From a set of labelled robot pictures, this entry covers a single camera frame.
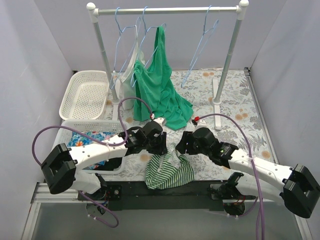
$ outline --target blue floral fabric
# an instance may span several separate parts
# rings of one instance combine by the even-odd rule
[[[99,141],[106,140],[113,136],[115,133],[114,132],[108,132],[108,131],[88,131],[88,132],[83,132],[84,134],[97,139]],[[92,144],[93,141],[89,138],[86,138],[84,136],[81,136],[80,134],[76,132],[72,132],[72,137],[69,143],[67,144],[68,147],[80,147],[80,146],[85,146]],[[86,170],[94,170],[99,166],[102,166],[105,164],[106,161],[101,161],[96,164],[92,164],[88,167],[86,167]]]

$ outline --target green shirt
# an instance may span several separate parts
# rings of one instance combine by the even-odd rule
[[[193,105],[176,92],[171,82],[172,69],[166,57],[165,30],[162,26],[157,28],[154,49],[156,51],[148,69],[139,60],[135,62],[135,94],[146,101],[156,118],[165,118],[166,126],[177,130],[187,125],[194,111]],[[134,102],[133,112],[135,120],[150,119],[147,107],[140,101]]]

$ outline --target rack pole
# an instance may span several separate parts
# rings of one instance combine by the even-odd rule
[[[130,9],[99,9],[96,14],[97,16],[102,15],[141,15],[144,14],[205,14],[208,11],[207,7],[163,7],[163,8],[130,8]],[[215,12],[227,12],[236,13],[239,11],[238,6],[212,6],[209,9],[209,13]]]
[[[113,86],[114,81],[112,79],[111,69],[110,69],[107,53],[105,50],[104,42],[101,36],[101,31],[98,23],[98,9],[96,8],[96,5],[92,2],[86,5],[86,9],[89,11],[90,19],[94,26],[95,35],[99,43],[99,47],[100,47],[100,51],[101,51],[101,55],[102,55],[102,59],[105,67],[106,77],[108,78],[108,81],[109,81],[109,86]],[[113,97],[113,102],[117,103],[119,99],[117,96],[116,88],[111,89],[111,93]]]
[[[241,0],[240,3],[239,3],[240,11],[239,11],[239,13],[237,15],[237,19],[236,19],[236,22],[235,22],[232,38],[231,38],[231,41],[230,41],[229,50],[228,50],[228,53],[226,55],[225,63],[224,63],[222,74],[221,74],[221,78],[220,78],[219,87],[218,87],[218,90],[216,92],[215,98],[213,100],[213,104],[215,104],[215,105],[220,105],[221,104],[221,100],[220,100],[221,92],[222,92],[222,89],[224,88],[224,84],[225,84],[227,73],[228,73],[228,70],[229,70],[232,54],[234,52],[236,41],[237,41],[237,38],[238,38],[238,33],[239,33],[239,30],[240,30],[240,27],[241,27],[241,23],[242,23],[243,19],[245,18],[245,14],[246,14],[246,10],[247,10],[247,6],[248,5],[249,5],[249,1],[248,0]]]

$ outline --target floral cloth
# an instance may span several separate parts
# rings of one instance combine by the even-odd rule
[[[213,113],[213,106],[210,101],[213,97],[212,79],[220,80],[221,69],[193,70],[181,88],[181,82],[187,71],[172,71],[171,81],[175,90],[193,105],[196,116],[204,116]],[[112,95],[109,91],[107,98],[105,114],[102,117],[111,120],[113,115]],[[220,111],[222,114],[233,118],[242,128],[251,144],[252,154],[255,157],[265,159],[274,163],[272,151],[268,145],[267,137],[254,99],[251,94],[249,83],[243,70],[229,70],[221,94]],[[120,112],[123,121],[126,121],[128,128],[132,126],[144,126],[146,121],[139,122],[134,120],[133,109]],[[213,117],[204,119],[209,129],[218,138],[219,141],[237,145],[239,148],[248,151],[248,147],[237,127],[228,119],[221,118],[222,129],[214,129],[215,120]],[[194,126],[188,122],[185,128],[177,131],[164,127],[167,132],[167,146],[169,143],[178,143],[182,137],[183,131],[193,131]],[[195,180],[221,180],[228,179],[233,170],[214,164],[207,156],[202,154],[186,155],[194,171]],[[125,164],[123,171],[117,175],[106,175],[105,179],[109,181],[143,181],[145,179],[146,166],[151,159],[151,154],[142,151],[139,154],[132,154],[124,157]]]
[[[112,135],[114,135],[114,132],[108,132],[108,131],[102,131],[102,132],[98,132],[98,131],[88,131],[88,132],[83,132],[84,134],[97,139],[99,141],[103,141],[106,139],[109,139]],[[81,136],[80,134],[76,133],[76,132],[72,132],[72,137],[69,141],[69,143],[67,144],[68,147],[80,147],[80,146],[85,146],[85,145],[89,145],[92,144],[93,141],[89,138],[86,138],[84,136]],[[98,162],[96,164],[92,164],[88,167],[86,167],[86,170],[94,170],[99,166],[102,166],[105,164],[106,161],[101,161]]]

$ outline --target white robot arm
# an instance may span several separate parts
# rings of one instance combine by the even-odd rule
[[[204,154],[219,166],[241,171],[233,173],[228,181],[218,188],[211,187],[211,194],[218,199],[237,199],[239,196],[258,196],[258,189],[251,158],[237,146],[219,142],[201,120],[194,131],[185,131],[176,146],[181,154]],[[107,186],[104,179],[83,169],[89,165],[115,158],[122,158],[147,150],[151,154],[167,153],[166,132],[163,131],[164,118],[156,118],[144,127],[132,127],[125,134],[119,133],[103,141],[105,145],[93,143],[86,146],[67,148],[57,145],[41,165],[42,172],[52,194],[59,194],[67,189],[96,194]],[[294,214],[309,218],[320,197],[320,186],[310,171],[297,165],[295,168],[275,164],[261,158],[254,158],[255,167],[261,179],[260,185],[265,199],[284,205]]]

